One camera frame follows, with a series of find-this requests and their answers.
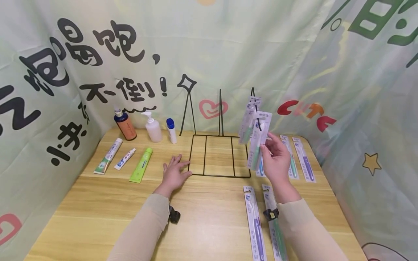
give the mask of yellow star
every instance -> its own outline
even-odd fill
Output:
[[[370,174],[372,174],[372,176],[375,175],[375,170],[381,170],[382,169],[382,167],[377,162],[378,157],[379,157],[379,155],[377,153],[375,153],[371,156],[368,155],[367,153],[364,154],[363,167],[368,168],[369,171],[370,171]]]

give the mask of hand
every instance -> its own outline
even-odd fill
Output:
[[[267,139],[265,145],[260,146],[263,154],[264,173],[272,184],[288,182],[290,153],[277,136],[269,132],[268,137],[271,140]]]
[[[180,188],[184,182],[187,180],[188,177],[191,176],[191,171],[185,171],[183,173],[180,173],[180,170],[189,165],[190,161],[183,161],[181,160],[181,154],[179,154],[177,157],[172,156],[170,163],[167,164],[164,163],[164,175],[163,175],[163,181],[158,186],[158,188],[154,191],[154,193],[163,195],[166,198],[170,198],[173,191]]]
[[[281,139],[268,133],[265,145],[260,145],[263,154],[264,173],[273,186],[274,195],[278,203],[287,203],[301,199],[298,191],[289,181],[290,153]]]

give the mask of red letters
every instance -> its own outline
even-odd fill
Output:
[[[292,113],[292,111],[287,110],[289,107],[292,107],[296,104],[298,104],[299,101],[296,100],[292,100],[292,101],[287,101],[285,103],[283,103],[282,105],[280,105],[280,107],[277,109],[277,113],[280,115],[289,115],[290,113]]]
[[[327,123],[332,125],[336,121],[336,119],[330,118],[328,116],[321,116],[316,120],[316,126],[318,127],[320,132],[324,132],[325,129],[328,127]]]
[[[288,110],[288,108],[292,107],[292,106],[295,106],[297,104],[298,104],[298,106],[297,106],[296,110],[293,111],[293,115],[295,115],[295,116],[300,115],[309,106],[309,104],[304,105],[302,101],[299,103],[299,101],[297,101],[297,100],[290,100],[290,101],[286,101],[285,103],[280,105],[280,107],[277,109],[277,114],[279,114],[279,115],[289,115],[289,114],[292,113],[292,111]],[[318,127],[320,132],[324,132],[328,128],[329,125],[333,125],[337,121],[336,119],[333,119],[331,117],[322,116],[325,113],[325,111],[322,108],[322,106],[317,104],[317,103],[312,103],[310,105],[309,109],[311,110],[311,112],[306,116],[307,118],[312,119],[317,114],[321,115],[316,120],[316,126]]]

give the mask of small white bottle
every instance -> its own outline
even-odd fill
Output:
[[[173,144],[177,143],[176,129],[174,128],[174,121],[172,118],[167,119],[167,129],[170,135],[170,141]]]
[[[151,112],[146,111],[141,113],[143,115],[146,115],[148,117],[147,124],[145,124],[145,128],[148,131],[148,135],[151,138],[152,142],[160,142],[163,139],[163,136],[161,135],[161,128],[158,121],[151,118]]]

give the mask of toothbrush package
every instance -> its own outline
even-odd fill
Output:
[[[277,208],[277,203],[274,198],[273,188],[263,184],[263,195],[265,208],[274,210]],[[273,254],[275,261],[288,261],[288,255],[285,244],[285,237],[279,227],[277,218],[268,221],[270,229],[271,245],[273,247]]]
[[[250,140],[250,135],[252,134],[252,129],[254,126],[254,115],[261,106],[261,98],[250,96],[247,103],[247,108],[245,109],[244,117],[242,118],[240,131],[238,136],[240,137],[240,144],[247,144]]]
[[[261,231],[260,215],[258,213],[257,199],[254,189],[244,186],[245,208],[247,209],[248,228],[250,229],[250,240],[253,261],[264,261],[267,259],[263,232]]]
[[[248,154],[247,168],[258,170],[261,164],[260,145],[265,144],[270,127],[271,113],[257,111],[255,113],[255,124],[250,140],[250,152]]]
[[[296,169],[295,157],[293,156],[292,149],[290,148],[289,137],[285,135],[280,135],[280,139],[282,140],[282,143],[286,146],[286,148],[288,149],[290,153],[290,166],[289,166],[289,172],[288,172],[289,178],[298,180],[299,174],[298,174],[298,170]]]
[[[303,175],[307,182],[316,182],[314,172],[312,171],[311,164],[309,163],[308,156],[306,155],[305,150],[303,149],[303,144],[301,139],[293,137],[293,143],[295,145],[296,153],[298,154],[299,162],[301,163]]]

